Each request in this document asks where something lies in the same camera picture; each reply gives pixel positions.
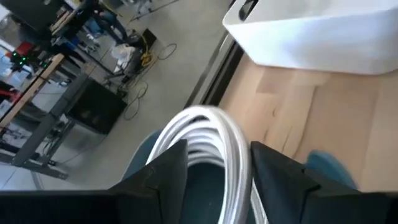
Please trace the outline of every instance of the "wooden tabletop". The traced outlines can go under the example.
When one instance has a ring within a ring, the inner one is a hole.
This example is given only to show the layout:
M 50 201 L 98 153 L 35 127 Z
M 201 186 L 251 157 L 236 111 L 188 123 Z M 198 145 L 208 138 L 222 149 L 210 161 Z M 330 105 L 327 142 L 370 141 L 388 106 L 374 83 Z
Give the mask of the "wooden tabletop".
M 52 58 L 51 63 L 46 69 L 40 69 L 35 73 L 36 76 L 40 76 L 41 78 L 34 77 L 29 87 L 22 93 L 20 99 L 14 103 L 10 110 L 0 119 L 0 131 L 11 122 L 25 103 L 34 96 L 36 90 L 40 88 L 45 79 L 58 67 L 62 60 L 63 55 L 57 54 Z
M 398 71 L 367 76 L 263 67 L 244 55 L 221 100 L 251 141 L 299 162 L 334 155 L 362 191 L 396 191 Z

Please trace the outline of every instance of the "electrical cord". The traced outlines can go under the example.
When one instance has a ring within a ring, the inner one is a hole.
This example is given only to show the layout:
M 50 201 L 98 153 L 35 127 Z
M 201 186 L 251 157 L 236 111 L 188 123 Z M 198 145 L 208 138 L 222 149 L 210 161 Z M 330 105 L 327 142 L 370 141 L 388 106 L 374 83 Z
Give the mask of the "electrical cord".
M 146 51 L 149 52 L 149 51 L 148 51 L 148 45 L 147 45 L 147 42 L 146 42 L 145 37 L 144 37 L 143 35 L 141 35 L 141 37 L 142 37 L 142 39 L 144 40 L 144 43 L 145 43 L 145 45 L 146 45 Z M 171 53 L 169 53 L 169 54 L 166 55 L 165 57 L 160 58 L 159 55 L 160 55 L 162 52 L 164 52 L 167 48 L 169 48 L 170 46 L 175 46 L 174 49 L 171 51 Z M 128 104 L 127 104 L 127 106 L 126 106 L 126 109 L 124 110 L 124 113 L 123 113 L 123 119 L 124 119 L 125 121 L 130 121 L 130 120 L 132 120 L 132 119 L 138 114 L 139 107 L 140 107 L 140 99 L 141 99 L 142 97 L 144 97 L 144 95 L 147 93 L 149 84 L 148 84 L 147 82 L 145 82 L 145 81 L 142 80 L 142 78 L 144 77 L 144 75 L 146 75 L 146 74 L 148 73 L 148 71 L 155 65 L 155 63 L 156 63 L 158 60 L 166 60 L 166 59 L 168 59 L 168 58 L 175 52 L 176 49 L 177 49 L 177 44 L 176 44 L 176 43 L 172 43 L 172 44 L 169 44 L 169 45 L 167 45 L 166 47 L 162 48 L 162 49 L 159 51 L 159 54 L 158 54 L 156 57 L 154 56 L 154 54 L 153 54 L 152 52 L 149 52 L 148 54 L 149 54 L 150 56 L 146 56 L 146 57 L 148 57 L 148 60 L 150 60 L 150 64 L 146 65 L 146 63 L 143 62 L 142 65 L 145 64 L 146 66 L 143 66 L 144 68 L 139 72 L 139 74 L 138 74 L 135 78 L 132 79 L 132 81 L 131 81 L 130 83 L 122 83 L 122 84 L 119 85 L 118 90 L 126 91 L 126 92 L 127 92 L 127 98 L 129 99 L 129 102 L 128 102 Z M 136 85 L 137 85 L 139 82 L 144 83 L 144 87 L 141 87 L 141 88 L 138 90 L 137 95 L 130 101 L 129 91 L 132 90 L 134 87 L 136 87 Z M 137 109 L 135 110 L 135 112 L 134 112 L 132 115 L 128 116 L 128 115 L 127 115 L 127 112 L 128 112 L 128 110 L 129 110 L 129 108 L 130 108 L 136 101 L 137 101 Z
M 188 167 L 202 162 L 224 167 L 223 207 L 218 223 L 245 223 L 249 201 L 256 223 L 265 223 L 265 212 L 252 180 L 248 143 L 223 110 L 192 106 L 179 112 L 160 134 L 146 164 L 180 139 L 188 141 Z
M 1 190 L 5 188 L 5 186 L 8 184 L 8 182 L 11 180 L 11 178 L 14 176 L 14 174 L 17 172 L 18 169 L 19 169 L 19 167 L 16 167 L 16 169 L 14 170 L 14 172 L 10 175 L 10 177 L 8 177 L 8 179 L 6 180 L 6 182 L 2 185 Z
M 173 50 L 171 51 L 171 53 L 169 53 L 166 57 L 160 57 L 160 55 L 162 55 L 163 51 L 165 51 L 166 49 L 168 49 L 169 47 L 174 46 Z M 176 43 L 172 43 L 167 45 L 166 47 L 164 47 L 162 50 L 160 50 L 159 54 L 157 55 L 157 59 L 159 60 L 166 60 L 168 59 L 177 49 L 177 44 Z
M 93 147 L 87 147 L 86 149 L 83 149 L 81 152 L 76 153 L 76 154 L 75 154 L 74 156 L 72 156 L 71 158 L 66 159 L 66 160 L 64 160 L 64 161 L 62 161 L 62 162 L 58 162 L 58 163 L 57 163 L 57 166 L 66 164 L 66 163 L 68 163 L 68 162 L 70 162 L 70 161 L 76 159 L 78 156 L 82 155 L 83 153 L 86 153 L 86 152 L 88 152 L 88 151 L 91 151 L 91 150 L 97 148 L 97 147 L 106 139 L 106 137 L 107 137 L 107 136 L 105 136 L 103 139 L 101 139 L 101 141 L 100 141 L 98 144 L 96 144 L 95 146 L 93 146 Z

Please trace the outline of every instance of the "floor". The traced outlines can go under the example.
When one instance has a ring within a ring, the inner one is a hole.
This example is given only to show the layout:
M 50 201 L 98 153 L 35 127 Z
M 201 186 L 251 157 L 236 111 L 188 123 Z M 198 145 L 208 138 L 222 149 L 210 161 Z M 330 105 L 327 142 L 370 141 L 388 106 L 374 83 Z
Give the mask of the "floor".
M 170 2 L 156 0 L 152 8 Z M 149 28 L 157 36 L 154 52 L 171 43 L 178 46 L 167 60 L 158 60 L 144 76 L 143 81 L 149 86 L 146 94 L 139 104 L 135 101 L 126 111 L 126 116 L 138 110 L 137 114 L 129 121 L 120 118 L 107 136 L 74 128 L 54 156 L 56 161 L 66 161 L 60 167 L 70 174 L 67 181 L 40 174 L 32 178 L 34 175 L 28 170 L 0 164 L 0 187 L 3 190 L 107 189 L 118 183 L 141 141 L 161 129 L 183 108 L 223 35 L 221 21 L 228 5 L 225 0 L 179 0 L 132 22 L 135 13 L 131 6 L 120 7 L 120 20 L 128 29 Z M 103 37 L 100 43 L 101 49 L 95 57 L 101 58 L 108 68 L 114 68 L 116 61 L 109 52 L 113 41 Z M 94 68 L 91 76 L 101 81 L 105 73 Z M 131 98 L 144 85 L 138 83 L 130 91 Z M 62 87 L 48 85 L 41 92 L 58 91 L 62 92 Z M 50 108 L 55 101 L 55 95 L 51 94 L 39 94 L 34 99 L 43 108 Z

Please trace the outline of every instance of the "white cable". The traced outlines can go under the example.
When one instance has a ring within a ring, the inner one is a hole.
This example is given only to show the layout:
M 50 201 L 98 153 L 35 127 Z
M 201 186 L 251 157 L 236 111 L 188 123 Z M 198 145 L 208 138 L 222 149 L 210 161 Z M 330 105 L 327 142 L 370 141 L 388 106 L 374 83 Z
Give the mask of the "white cable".
M 252 181 L 251 156 L 239 126 L 221 109 L 192 106 L 164 128 L 147 164 L 180 139 L 188 142 L 188 166 L 211 163 L 224 167 L 223 207 L 218 223 L 245 223 L 251 201 L 256 223 L 265 223 L 257 188 Z

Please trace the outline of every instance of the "white plastic container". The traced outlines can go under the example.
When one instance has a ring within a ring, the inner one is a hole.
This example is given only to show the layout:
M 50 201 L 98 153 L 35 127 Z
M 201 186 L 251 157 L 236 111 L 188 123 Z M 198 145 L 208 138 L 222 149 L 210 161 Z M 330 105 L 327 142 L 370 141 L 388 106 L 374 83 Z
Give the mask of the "white plastic container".
M 398 2 L 236 0 L 223 25 L 259 65 L 378 75 L 398 68 Z

